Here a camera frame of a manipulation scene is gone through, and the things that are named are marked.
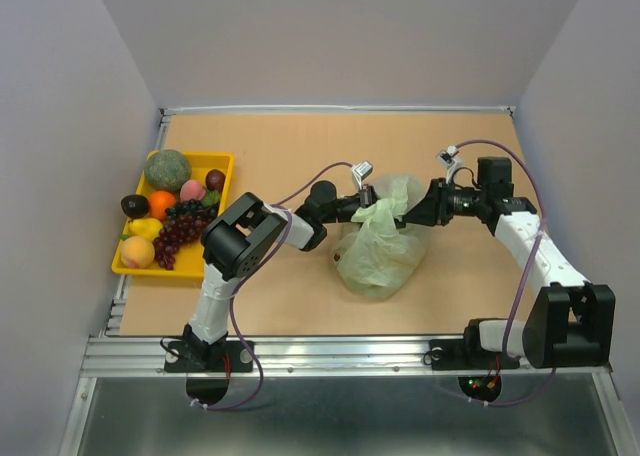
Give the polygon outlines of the green avocado print plastic bag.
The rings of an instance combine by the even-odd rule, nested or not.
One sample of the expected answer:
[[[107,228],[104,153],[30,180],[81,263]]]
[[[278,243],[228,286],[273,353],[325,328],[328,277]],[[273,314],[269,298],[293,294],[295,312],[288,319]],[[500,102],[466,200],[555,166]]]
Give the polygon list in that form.
[[[371,185],[378,201],[357,210],[341,226],[331,256],[347,290],[370,301],[384,301],[401,289],[426,254],[427,227],[396,226],[424,198],[426,188],[407,174],[383,175]]]

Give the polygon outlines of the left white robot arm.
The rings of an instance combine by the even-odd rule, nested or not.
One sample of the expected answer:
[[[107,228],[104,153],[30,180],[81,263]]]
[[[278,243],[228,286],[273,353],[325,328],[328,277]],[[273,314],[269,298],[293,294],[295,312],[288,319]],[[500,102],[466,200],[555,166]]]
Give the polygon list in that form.
[[[314,183],[296,211],[243,194],[201,236],[205,272],[199,300],[182,335],[163,346],[164,370],[222,372],[237,362],[239,351],[226,345],[231,303],[242,283],[268,260],[268,252],[283,244],[312,251],[326,238],[328,224],[347,223],[377,200],[371,185],[339,197],[329,181]]]

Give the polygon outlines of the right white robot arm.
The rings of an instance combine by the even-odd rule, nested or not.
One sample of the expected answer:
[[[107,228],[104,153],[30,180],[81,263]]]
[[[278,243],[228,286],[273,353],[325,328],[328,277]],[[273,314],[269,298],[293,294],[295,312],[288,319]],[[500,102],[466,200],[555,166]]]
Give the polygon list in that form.
[[[460,342],[463,360],[482,366],[496,353],[525,358],[533,367],[597,367],[609,362],[615,296],[576,270],[543,227],[526,197],[514,193],[512,164],[505,157],[481,157],[471,185],[455,183],[464,166],[455,148],[441,152],[445,177],[431,181],[426,195],[402,222],[435,227],[453,218],[478,219],[521,267],[520,286],[536,300],[526,321],[472,320]]]

